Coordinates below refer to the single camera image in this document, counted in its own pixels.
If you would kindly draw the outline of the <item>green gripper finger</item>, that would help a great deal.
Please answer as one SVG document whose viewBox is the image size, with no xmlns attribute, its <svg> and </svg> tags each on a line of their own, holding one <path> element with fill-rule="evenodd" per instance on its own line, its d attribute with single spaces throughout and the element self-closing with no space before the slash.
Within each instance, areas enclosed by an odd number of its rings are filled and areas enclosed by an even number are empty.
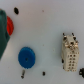
<svg viewBox="0 0 84 84">
<path fill-rule="evenodd" d="M 6 49 L 10 36 L 7 32 L 7 15 L 4 10 L 0 10 L 0 59 Z"/>
</svg>

